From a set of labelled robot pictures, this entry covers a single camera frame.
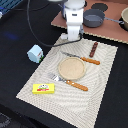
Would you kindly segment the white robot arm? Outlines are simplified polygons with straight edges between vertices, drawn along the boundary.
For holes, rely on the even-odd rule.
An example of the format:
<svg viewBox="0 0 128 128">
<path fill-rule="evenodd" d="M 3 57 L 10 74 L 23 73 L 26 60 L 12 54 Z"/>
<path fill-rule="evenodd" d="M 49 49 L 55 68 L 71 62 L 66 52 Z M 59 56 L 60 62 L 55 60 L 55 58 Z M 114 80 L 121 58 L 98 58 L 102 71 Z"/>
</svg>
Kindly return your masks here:
<svg viewBox="0 0 128 128">
<path fill-rule="evenodd" d="M 85 0 L 67 0 L 64 3 L 68 40 L 75 41 L 79 37 L 80 28 L 83 24 Z"/>
</svg>

